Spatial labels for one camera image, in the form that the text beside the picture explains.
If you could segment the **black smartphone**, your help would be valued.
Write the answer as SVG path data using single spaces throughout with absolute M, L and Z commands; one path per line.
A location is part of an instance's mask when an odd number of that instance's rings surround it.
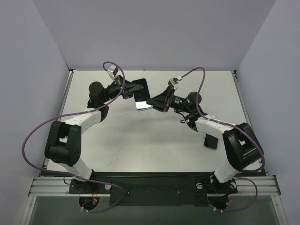
M 135 91 L 133 96 L 135 99 L 135 106 L 137 111 L 145 111 L 152 108 L 152 105 L 147 104 L 147 100 L 150 99 L 149 87 L 145 78 L 132 81 L 135 84 L 143 86 L 141 90 Z
M 209 134 L 206 134 L 203 145 L 205 148 L 216 150 L 218 148 L 218 139 Z

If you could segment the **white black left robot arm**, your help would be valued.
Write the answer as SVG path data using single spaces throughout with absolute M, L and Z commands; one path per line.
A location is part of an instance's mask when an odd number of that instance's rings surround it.
M 129 99 L 143 86 L 122 78 L 120 75 L 106 88 L 100 82 L 89 85 L 89 101 L 83 114 L 66 121 L 55 121 L 51 124 L 45 146 L 45 157 L 61 166 L 76 180 L 80 188 L 91 193 L 96 189 L 96 180 L 91 178 L 93 170 L 81 159 L 82 134 L 102 122 L 108 114 L 108 101 L 122 96 Z

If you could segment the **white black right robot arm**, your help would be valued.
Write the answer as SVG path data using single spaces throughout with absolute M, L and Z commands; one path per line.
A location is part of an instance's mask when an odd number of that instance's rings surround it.
M 159 112 L 165 113 L 172 108 L 176 113 L 186 113 L 183 122 L 192 130 L 223 141 L 225 162 L 212 173 L 209 181 L 210 188 L 219 192 L 236 174 L 262 158 L 263 151 L 249 124 L 234 125 L 217 120 L 203 112 L 200 102 L 199 93 L 191 92 L 182 98 L 176 96 L 171 87 L 146 101 Z

